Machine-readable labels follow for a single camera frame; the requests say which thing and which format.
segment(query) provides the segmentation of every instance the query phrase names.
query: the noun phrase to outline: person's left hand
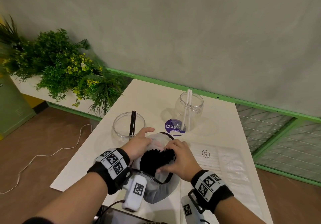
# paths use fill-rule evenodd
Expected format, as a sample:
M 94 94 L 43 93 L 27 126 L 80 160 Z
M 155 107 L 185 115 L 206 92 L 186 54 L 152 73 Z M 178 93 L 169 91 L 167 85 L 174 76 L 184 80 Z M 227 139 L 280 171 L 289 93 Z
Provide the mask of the person's left hand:
M 135 137 L 121 147 L 129 156 L 130 161 L 136 160 L 146 152 L 152 139 L 146 138 L 145 133 L 154 132 L 154 130 L 154 128 L 142 128 Z

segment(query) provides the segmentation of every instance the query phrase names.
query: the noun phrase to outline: purple sticker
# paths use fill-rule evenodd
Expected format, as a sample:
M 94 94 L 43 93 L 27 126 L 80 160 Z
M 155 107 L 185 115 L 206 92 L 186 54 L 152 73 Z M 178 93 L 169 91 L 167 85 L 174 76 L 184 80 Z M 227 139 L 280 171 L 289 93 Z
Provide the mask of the purple sticker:
M 170 119 L 170 120 L 167 120 L 165 123 L 165 130 L 167 133 L 173 136 L 181 136 L 183 135 L 183 133 L 185 133 L 185 131 L 180 130 L 181 125 L 182 125 L 182 122 L 180 120 Z

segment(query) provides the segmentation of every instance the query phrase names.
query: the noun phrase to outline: green beam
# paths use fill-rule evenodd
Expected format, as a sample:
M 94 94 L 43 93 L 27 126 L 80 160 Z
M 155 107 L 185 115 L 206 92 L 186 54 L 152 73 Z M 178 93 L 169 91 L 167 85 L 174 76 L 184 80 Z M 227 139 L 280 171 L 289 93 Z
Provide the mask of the green beam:
M 108 70 L 110 72 L 120 73 L 120 74 L 122 74 L 123 76 L 126 76 L 126 77 L 130 77 L 130 78 L 134 78 L 134 79 L 150 82 L 150 83 L 153 83 L 153 84 L 159 84 L 159 85 L 170 87 L 170 88 L 174 88 L 174 89 L 179 89 L 179 90 L 184 90 L 184 91 L 187 91 L 187 89 L 190 89 L 189 87 L 186 87 L 186 86 L 183 86 L 183 85 L 173 84 L 173 83 L 169 83 L 169 82 L 158 80 L 158 79 L 153 79 L 153 78 L 149 78 L 149 77 L 145 77 L 145 76 L 141 76 L 141 75 L 137 75 L 137 74 L 132 74 L 132 73 L 128 73 L 128 72 L 123 72 L 123 71 L 120 71 L 120 70 L 117 70 L 117 69 L 108 68 Z M 219 94 L 216 94 L 216 93 L 211 93 L 211 92 L 207 92 L 207 91 L 203 91 L 203 90 L 199 90 L 199 89 L 195 89 L 195 88 L 192 88 L 192 89 L 193 89 L 193 91 L 195 93 L 197 93 L 197 94 L 199 94 L 201 96 L 207 96 L 207 97 L 211 97 L 211 98 L 216 98 L 216 99 L 219 99 L 219 100 L 228 101 L 228 102 L 232 102 L 232 103 L 235 103 L 235 104 L 241 104 L 241 105 L 254 107 L 254 108 L 265 110 L 265 111 L 269 111 L 269 112 L 276 112 L 276 113 L 280 113 L 280 114 L 283 114 L 283 115 L 300 118 L 302 120 L 308 120 L 308 121 L 312 121 L 312 122 L 321 123 L 321 118 L 318 118 L 318 117 L 313 117 L 313 116 L 305 115 L 305 114 L 302 114 L 302 113 L 297 113 L 297 112 L 291 112 L 291 111 L 287 111 L 287 110 L 283 110 L 283 109 L 278 109 L 278 108 L 271 107 L 271 106 L 265 106 L 265 105 L 257 104 L 257 103 L 254 103 L 254 102 L 245 101 L 245 100 L 235 99 L 235 98 L 232 98 L 232 97 L 223 96 L 223 95 L 219 95 Z
M 56 108 L 56 109 L 59 109 L 59 110 L 65 111 L 65 112 L 70 112 L 70 113 L 73 113 L 73 114 L 76 114 L 76 115 L 79 115 L 79 116 L 82 116 L 82 117 L 86 117 L 86 118 L 89 118 L 89 119 L 92 119 L 92 120 L 96 120 L 96 121 L 101 121 L 102 120 L 101 117 L 96 117 L 94 115 L 91 115 L 91 114 L 88 114 L 88 113 L 85 113 L 85 112 L 80 112 L 80 111 L 77 111 L 77 110 L 73 110 L 73 109 L 70 109 L 70 108 L 65 107 L 65 106 L 61 106 L 61 105 L 57 105 L 57 104 L 51 103 L 49 101 L 47 101 L 47 104 L 50 107 L 53 107 L 53 108 Z
M 282 172 L 282 171 L 279 171 L 279 170 L 276 170 L 276 169 L 273 169 L 273 168 L 269 168 L 269 167 L 266 167 L 266 166 L 263 166 L 263 165 L 259 165 L 259 164 L 255 164 L 255 167 L 258 168 L 258 169 L 261 169 L 261 170 L 265 170 L 265 171 L 268 171 L 268 172 L 272 172 L 272 173 L 284 176 L 284 177 L 292 178 L 294 180 L 298 180 L 298 181 L 301 181 L 301 182 L 304 182 L 304 183 L 307 183 L 307 184 L 312 184 L 312 185 L 321 187 L 321 183 L 313 181 L 313 180 L 310 180 L 310 179 L 299 177 L 299 176 L 296 176 L 296 175 L 293 175 L 293 174 L 290 174 L 290 173 Z
M 285 136 L 290 130 L 296 128 L 303 120 L 300 118 L 292 118 L 288 121 L 283 128 L 281 128 L 275 135 L 266 141 L 260 148 L 256 149 L 253 154 L 253 161 L 257 160 L 267 149 L 274 145 L 280 138 Z

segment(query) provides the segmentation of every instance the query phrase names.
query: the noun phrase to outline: white planter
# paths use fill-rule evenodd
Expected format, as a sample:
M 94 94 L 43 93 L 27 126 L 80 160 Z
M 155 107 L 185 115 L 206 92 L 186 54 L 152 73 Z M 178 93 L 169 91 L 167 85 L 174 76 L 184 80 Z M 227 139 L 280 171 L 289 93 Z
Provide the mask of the white planter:
M 29 78 L 26 82 L 20 82 L 17 76 L 11 76 L 11 79 L 23 94 L 49 101 L 61 106 L 65 106 L 73 110 L 88 113 L 97 117 L 104 117 L 102 112 L 94 114 L 93 112 L 89 111 L 91 105 L 93 104 L 92 100 L 81 100 L 78 107 L 73 106 L 73 104 L 76 103 L 76 95 L 72 91 L 68 91 L 66 93 L 66 99 L 60 100 L 59 102 L 54 101 L 54 99 L 49 95 L 49 91 L 47 89 L 42 88 L 41 90 L 37 91 L 35 86 L 39 83 L 40 76 Z

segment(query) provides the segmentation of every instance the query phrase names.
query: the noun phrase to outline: black baseboard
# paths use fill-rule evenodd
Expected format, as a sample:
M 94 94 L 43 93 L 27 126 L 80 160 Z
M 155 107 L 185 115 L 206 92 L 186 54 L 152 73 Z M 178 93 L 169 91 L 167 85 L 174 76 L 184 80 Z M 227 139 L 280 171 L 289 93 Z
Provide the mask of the black baseboard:
M 43 110 L 45 110 L 48 106 L 47 102 L 41 102 L 39 105 L 36 105 L 33 110 L 35 111 L 36 114 L 39 114 L 40 112 L 42 112 Z

